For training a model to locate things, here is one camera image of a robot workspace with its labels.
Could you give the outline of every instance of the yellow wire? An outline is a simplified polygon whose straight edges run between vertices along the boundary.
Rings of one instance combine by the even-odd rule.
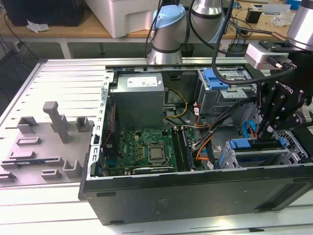
[[[169,88],[168,90],[174,91],[176,94],[178,94],[178,95],[183,99],[183,101],[185,102],[185,109],[184,109],[184,111],[183,111],[181,114],[177,114],[177,115],[173,115],[173,116],[166,116],[166,117],[163,117],[163,118],[178,118],[178,117],[184,115],[184,114],[187,112],[188,103],[187,103],[187,101],[185,100],[185,98],[184,98],[178,91],[176,91],[175,89]]]

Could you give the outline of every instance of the black cable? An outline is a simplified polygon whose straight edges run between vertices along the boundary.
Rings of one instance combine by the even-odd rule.
[[[237,39],[237,35],[238,35],[238,32],[236,30],[236,35],[235,35],[235,38],[233,39],[233,41],[230,43],[230,47],[228,48],[228,51],[231,51],[231,49],[233,48],[234,44],[235,44],[235,41]]]
[[[286,71],[283,71],[283,72],[280,72],[280,73],[276,73],[276,74],[273,74],[271,76],[253,78],[253,79],[248,79],[248,80],[243,80],[243,79],[241,79],[241,80],[228,80],[228,79],[226,79],[224,76],[222,76],[219,73],[219,71],[217,69],[217,65],[216,65],[216,58],[217,58],[217,55],[218,55],[218,52],[219,52],[218,45],[221,43],[223,32],[225,31],[225,28],[227,26],[227,22],[229,21],[230,14],[231,14],[231,11],[233,9],[233,7],[232,7],[233,3],[234,3],[234,0],[230,0],[229,8],[228,8],[228,11],[227,11],[227,14],[226,14],[226,19],[225,19],[225,21],[222,24],[222,29],[221,29],[220,34],[219,34],[218,39],[217,39],[217,46],[214,49],[214,55],[212,57],[212,70],[213,70],[214,74],[216,75],[216,77],[221,82],[224,82],[225,84],[228,84],[228,85],[250,85],[250,84],[253,84],[253,83],[269,81],[269,80],[272,80],[272,79],[278,79],[278,78],[281,78],[283,76],[291,75],[293,73],[293,71],[294,71],[293,67],[290,67]]]
[[[236,18],[236,17],[232,17],[232,19],[234,19],[234,20],[237,21],[237,25],[238,25],[238,21],[241,21],[241,22],[245,23],[246,25],[248,25],[248,26],[250,27],[250,29],[253,29],[251,25],[249,25],[247,22],[245,22],[245,21],[243,21],[243,20],[241,20],[241,19],[238,19],[238,18]],[[252,35],[252,32],[248,32],[249,34],[244,35],[244,34],[243,34],[243,31],[245,31],[245,30],[242,31],[242,30],[236,28],[236,31],[239,32],[239,33],[240,33],[240,36],[242,36],[242,37],[244,37],[244,38],[248,38],[248,37],[250,37],[250,36]]]
[[[223,2],[222,0],[220,0],[220,8],[223,9]],[[233,6],[232,5],[229,5],[228,7],[229,9],[231,8],[231,10],[233,9]],[[226,15],[225,15],[225,12],[222,11],[222,14],[226,20]],[[237,29],[240,29],[240,30],[243,30],[243,31],[248,31],[248,32],[253,32],[253,33],[263,33],[263,34],[268,34],[268,35],[272,35],[273,32],[271,31],[266,31],[266,30],[259,30],[259,29],[248,29],[248,28],[244,28],[244,27],[241,27],[239,25],[236,25],[234,22],[230,21],[229,20],[229,17],[227,18],[226,20],[227,22],[229,22],[229,24]]]
[[[5,95],[5,97],[7,98],[8,102],[10,103],[11,100],[10,100],[10,97],[9,97],[8,93],[5,92],[4,89],[2,89],[2,88],[0,88],[0,91]]]
[[[209,130],[207,131],[207,135],[197,144],[197,146],[202,146],[203,143],[205,143],[208,138],[211,137],[211,135],[214,133],[214,131],[228,118],[230,118],[234,112],[239,108],[240,106],[248,103],[256,102],[256,97],[251,97],[247,99],[240,100],[239,102],[235,103],[233,106],[229,107],[227,110],[225,110],[223,113],[221,113],[212,123]]]
[[[147,38],[146,38],[146,43],[145,43],[145,58],[147,58],[147,46],[148,46],[149,36],[150,36],[150,34],[151,34],[151,31],[152,31],[153,27],[155,27],[156,24],[157,24],[157,17],[158,17],[158,15],[159,15],[159,13],[160,13],[160,10],[161,10],[162,6],[163,6],[163,3],[164,3],[164,0],[162,0],[162,1],[161,1],[161,0],[158,0],[158,6],[157,6],[156,16],[155,16],[155,18],[154,18],[153,21],[152,21],[152,24],[151,24],[149,33],[148,33]]]
[[[240,10],[240,11],[237,11],[235,17],[238,15],[239,12],[246,11],[246,10],[249,10],[249,9],[250,9],[250,8],[246,8],[246,9],[242,9],[242,10]]]
[[[7,77],[7,76],[5,76],[5,75],[1,75],[1,74],[0,74],[0,77],[3,77],[3,78],[5,78],[5,79],[7,79],[7,80],[10,80],[10,81],[12,81],[12,82],[18,83],[18,84],[20,84],[20,85],[23,84],[23,82],[14,80],[14,79],[9,78],[9,77]]]
[[[183,125],[187,125],[187,123],[186,123],[181,117],[178,117],[177,119],[179,119]]]
[[[27,48],[27,50],[28,50],[37,60],[39,60],[39,58],[33,53],[33,51],[28,48],[28,46],[25,44],[25,42],[23,42],[23,41],[13,32],[13,30],[11,29],[11,27],[10,27],[8,21],[7,21],[6,18],[5,18],[6,16],[7,16],[7,14],[5,13],[4,16],[3,16],[3,18],[4,18],[4,21],[5,21],[6,26],[9,28],[9,30],[11,31],[11,33],[13,33],[13,35],[14,35],[21,43],[23,43],[23,45]]]
[[[5,53],[5,55],[8,55],[8,52],[6,52],[6,49],[5,49],[4,45],[3,45],[3,43],[4,43],[5,45],[6,45],[6,43],[5,43],[5,41],[3,40],[3,38],[1,37],[1,34],[0,34],[0,38],[2,39],[2,40],[0,40],[1,47],[2,47],[2,49],[3,49],[4,53]],[[21,77],[19,76],[19,74],[18,74],[18,72],[16,71],[16,68],[15,68],[15,67],[14,67],[14,72],[15,72],[17,78],[21,81]]]
[[[212,123],[209,131],[211,131],[212,129],[217,128],[219,125],[221,125],[226,119],[228,119],[229,117],[231,117],[234,112],[237,110],[237,108],[239,108],[240,106],[244,105],[244,104],[248,104],[248,103],[252,103],[256,101],[256,97],[251,97],[251,98],[247,98],[247,99],[243,99],[240,100],[239,102],[235,103],[233,106],[229,107],[227,110],[225,110],[223,113],[221,113],[216,119],[215,121]]]
[[[194,4],[195,0],[192,0],[191,2],[191,5],[189,7],[189,12],[188,12],[188,18],[189,18],[189,24],[190,24],[190,28],[191,30],[194,32],[194,34],[196,35],[196,37],[201,41],[203,42],[207,47],[211,48],[212,50],[215,50],[214,46],[210,45],[208,42],[206,42],[196,31],[196,29],[194,28],[194,26],[192,25],[192,20],[191,20],[191,10],[192,10],[192,6]],[[225,55],[244,55],[245,53],[231,53],[231,52],[226,52],[226,51],[223,51],[223,50],[219,50],[218,47],[219,47],[220,43],[218,43],[217,45],[217,50],[219,53],[221,54],[225,54]]]

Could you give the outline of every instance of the white paper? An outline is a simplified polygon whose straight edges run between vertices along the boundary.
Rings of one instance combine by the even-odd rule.
[[[28,25],[26,27],[35,33],[50,30],[47,24],[37,24],[37,23],[30,22],[29,20],[27,20],[27,23]]]
[[[157,77],[130,77],[127,87],[157,87]]]

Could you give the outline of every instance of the gray 3d printed part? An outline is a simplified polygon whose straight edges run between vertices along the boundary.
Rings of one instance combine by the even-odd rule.
[[[33,117],[22,117],[19,121],[17,128],[22,134],[34,133],[32,126],[38,126],[38,123]]]
[[[15,175],[13,175],[11,172],[2,172],[0,173],[0,183],[2,182],[13,182],[15,180]]]
[[[80,166],[77,160],[75,161],[75,164],[73,167],[66,160],[64,162],[63,171],[69,178],[75,178],[75,177],[81,177],[83,168]]]
[[[56,160],[47,160],[45,162],[48,166],[58,166],[58,165],[64,165],[64,161],[62,158],[57,158]]]
[[[45,180],[56,180],[61,179],[62,177],[58,169],[43,170],[42,172],[43,173],[41,174],[41,177],[43,177]]]
[[[87,117],[77,117],[75,124],[78,132],[90,131],[90,125]]]
[[[40,143],[41,143],[41,140],[38,137],[22,138],[22,139],[18,139],[18,141],[16,141],[16,144],[18,146],[34,145],[34,144],[40,144]]]
[[[47,114],[49,114],[51,121],[53,123],[53,129],[55,129],[62,142],[67,143],[68,142],[68,133],[67,133],[67,125],[64,123],[64,120],[62,120],[61,116],[58,112],[58,102],[56,101],[47,101],[44,104],[43,111]]]
[[[57,114],[56,106],[56,102],[50,104],[53,117]],[[7,158],[0,163],[5,169],[0,170],[0,187],[80,181],[89,154],[93,121],[87,117],[71,122],[65,116],[59,118],[61,122],[57,123],[66,129],[67,143],[62,142],[59,132],[53,131],[51,123],[37,123],[33,117],[21,118],[19,125],[24,125],[21,128],[24,133],[18,134]]]

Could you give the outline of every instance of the wooden table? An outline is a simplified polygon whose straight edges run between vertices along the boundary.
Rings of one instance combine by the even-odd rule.
[[[252,3],[240,1],[242,9],[234,9],[233,16],[236,16],[237,12],[243,9],[249,8]],[[241,11],[236,16],[241,20],[245,20],[247,14],[247,10]],[[0,34],[3,39],[10,43],[11,48],[18,52],[18,48],[15,42],[19,40],[11,33],[9,28],[6,26],[4,18],[4,14],[1,14],[0,17]],[[253,28],[258,28],[262,30],[268,31],[276,31],[283,36],[287,36],[288,26],[286,27],[274,27],[269,23],[272,16],[264,16],[261,15],[260,20],[257,24],[251,24]],[[102,43],[143,43],[146,40],[148,31],[142,30],[138,32],[133,32],[128,34],[126,37],[122,38],[112,38],[108,31],[102,26],[102,24],[98,21],[95,15],[86,11],[84,19],[78,27],[64,27],[64,26],[51,26],[50,31],[34,33],[25,26],[15,27],[8,20],[9,25],[13,32],[23,41],[23,42],[57,42],[60,44],[64,58],[70,59],[72,58],[71,52],[68,47],[68,43],[73,42],[81,42],[81,43],[100,43],[100,49],[104,52]],[[233,27],[228,27],[227,33],[223,36],[221,42],[221,49],[227,49],[228,45],[235,38],[236,31]],[[247,43],[253,40],[264,40],[271,39],[272,37],[265,34],[253,33],[249,39],[246,41]]]

